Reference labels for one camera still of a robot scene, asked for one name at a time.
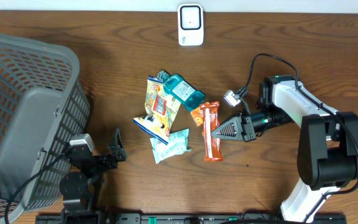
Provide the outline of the yellow snack chip bag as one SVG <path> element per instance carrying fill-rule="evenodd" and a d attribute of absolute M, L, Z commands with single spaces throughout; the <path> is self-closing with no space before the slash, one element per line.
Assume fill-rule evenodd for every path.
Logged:
<path fill-rule="evenodd" d="M 170 74 L 161 70 L 147 79 L 145 96 L 146 115 L 134 118 L 133 121 L 144 132 L 167 145 L 172 124 L 177 116 L 181 103 L 164 90 L 164 81 Z"/>

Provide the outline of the blue mouthwash bottle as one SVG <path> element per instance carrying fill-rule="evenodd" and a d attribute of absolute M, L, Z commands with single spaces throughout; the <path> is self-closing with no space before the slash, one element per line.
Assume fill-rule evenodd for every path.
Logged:
<path fill-rule="evenodd" d="M 188 111 L 193 111 L 204 102 L 205 94 L 194 88 L 181 75 L 174 74 L 170 76 L 163 84 L 164 91 L 172 95 Z"/>

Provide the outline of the orange chocolate bar wrapper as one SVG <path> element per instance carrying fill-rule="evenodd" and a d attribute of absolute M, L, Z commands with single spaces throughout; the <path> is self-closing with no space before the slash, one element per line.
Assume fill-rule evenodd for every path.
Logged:
<path fill-rule="evenodd" d="M 214 138 L 212 132 L 220 125 L 218 120 L 219 102 L 206 102 L 200 105 L 203 113 L 203 138 L 205 145 L 205 161 L 222 161 L 220 139 Z"/>

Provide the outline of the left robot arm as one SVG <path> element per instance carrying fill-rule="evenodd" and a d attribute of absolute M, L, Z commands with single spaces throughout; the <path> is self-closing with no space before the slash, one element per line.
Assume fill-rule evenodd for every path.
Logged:
<path fill-rule="evenodd" d="M 104 175 L 117 168 L 127 155 L 121 141 L 120 130 L 116 129 L 107 154 L 93 155 L 94 142 L 89 134 L 73 136 L 62 156 L 78 170 L 67 173 L 60 181 L 64 209 L 62 223 L 110 223 L 111 215 L 97 209 L 98 197 Z"/>

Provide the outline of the small orange snack pack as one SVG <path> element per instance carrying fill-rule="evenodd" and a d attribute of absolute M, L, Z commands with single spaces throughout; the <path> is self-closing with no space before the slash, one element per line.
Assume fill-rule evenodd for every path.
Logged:
<path fill-rule="evenodd" d="M 203 125 L 203 111 L 200 109 L 200 107 L 197 107 L 191 111 L 190 114 L 197 127 Z"/>

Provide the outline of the grey plastic mesh basket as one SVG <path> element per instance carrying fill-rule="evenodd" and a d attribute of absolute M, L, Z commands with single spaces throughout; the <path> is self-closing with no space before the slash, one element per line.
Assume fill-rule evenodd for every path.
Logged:
<path fill-rule="evenodd" d="M 60 198 L 58 156 L 90 117 L 79 73 L 67 47 L 0 34 L 0 223 Z"/>

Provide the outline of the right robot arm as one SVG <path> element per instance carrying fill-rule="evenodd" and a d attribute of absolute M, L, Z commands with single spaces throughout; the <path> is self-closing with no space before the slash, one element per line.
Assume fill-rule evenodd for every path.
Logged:
<path fill-rule="evenodd" d="M 211 131 L 211 137 L 249 142 L 288 123 L 300 127 L 299 180 L 280 205 L 282 220 L 311 223 L 332 195 L 358 187 L 358 117 L 339 112 L 313 96 L 293 75 L 267 77 L 259 87 L 258 112 L 248 109 Z"/>

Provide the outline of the mint green wipes pack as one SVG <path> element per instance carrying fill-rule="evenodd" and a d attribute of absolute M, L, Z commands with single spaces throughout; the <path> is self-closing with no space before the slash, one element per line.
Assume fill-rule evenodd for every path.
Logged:
<path fill-rule="evenodd" d="M 190 152 L 191 149 L 188 147 L 188 135 L 189 129 L 170 133 L 168 144 L 164 144 L 157 138 L 150 138 L 155 163 L 158 164 L 169 157 Z"/>

